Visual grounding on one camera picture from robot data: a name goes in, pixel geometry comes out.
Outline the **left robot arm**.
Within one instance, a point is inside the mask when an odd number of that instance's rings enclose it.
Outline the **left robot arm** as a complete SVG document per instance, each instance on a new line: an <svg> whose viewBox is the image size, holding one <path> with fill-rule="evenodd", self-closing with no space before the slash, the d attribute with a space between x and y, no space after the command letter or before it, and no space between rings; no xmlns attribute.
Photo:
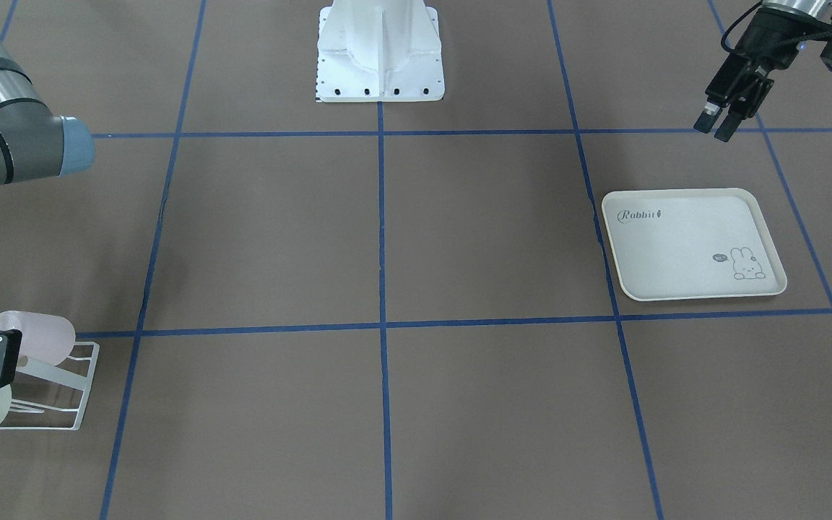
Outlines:
<svg viewBox="0 0 832 520"><path fill-rule="evenodd" d="M727 54L704 90L706 102L694 131L728 142L754 118L774 80L809 42L823 43L820 60L832 73L832 1L757 1L724 30L719 45Z"/></svg>

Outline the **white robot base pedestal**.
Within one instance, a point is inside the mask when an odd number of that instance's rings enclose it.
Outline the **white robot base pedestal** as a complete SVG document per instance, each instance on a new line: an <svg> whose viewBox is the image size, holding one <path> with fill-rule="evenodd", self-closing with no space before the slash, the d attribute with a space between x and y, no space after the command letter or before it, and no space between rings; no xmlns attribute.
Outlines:
<svg viewBox="0 0 832 520"><path fill-rule="evenodd" d="M315 99L415 103L443 99L441 29L423 1L334 1L319 12Z"/></svg>

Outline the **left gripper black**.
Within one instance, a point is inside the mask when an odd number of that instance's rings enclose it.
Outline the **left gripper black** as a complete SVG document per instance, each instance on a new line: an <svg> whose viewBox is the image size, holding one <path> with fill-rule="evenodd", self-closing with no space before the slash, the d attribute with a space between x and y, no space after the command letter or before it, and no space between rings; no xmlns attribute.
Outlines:
<svg viewBox="0 0 832 520"><path fill-rule="evenodd" d="M788 69L803 37L813 34L812 17L781 4L756 4L739 21L748 16L752 19L734 46L727 45L725 35L721 38L727 58L706 87L706 103L693 124L696 131L710 133L728 108L714 132L720 142L729 142L746 121L743 109L762 105L774 84L769 74Z"/></svg>

